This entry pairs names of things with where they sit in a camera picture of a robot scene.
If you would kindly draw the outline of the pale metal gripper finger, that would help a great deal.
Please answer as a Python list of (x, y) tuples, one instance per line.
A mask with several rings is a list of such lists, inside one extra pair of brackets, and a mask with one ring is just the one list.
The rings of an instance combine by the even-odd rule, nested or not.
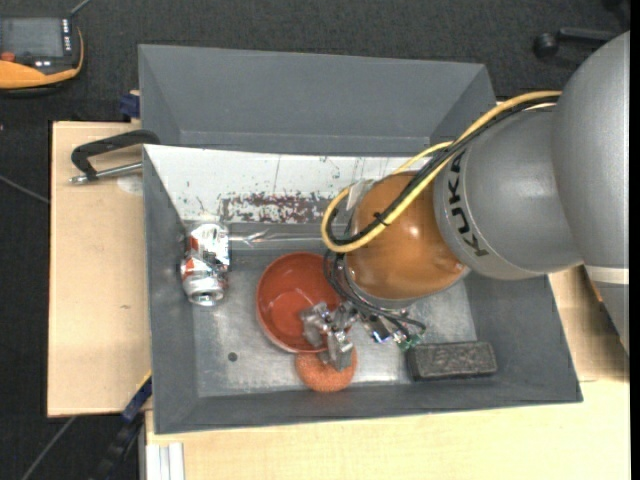
[(354, 345), (344, 330), (330, 331), (327, 336), (329, 363), (338, 372), (353, 366)]
[(326, 335), (330, 330), (329, 316), (330, 310), (326, 303), (317, 303), (299, 313), (302, 335), (314, 350), (326, 348)]

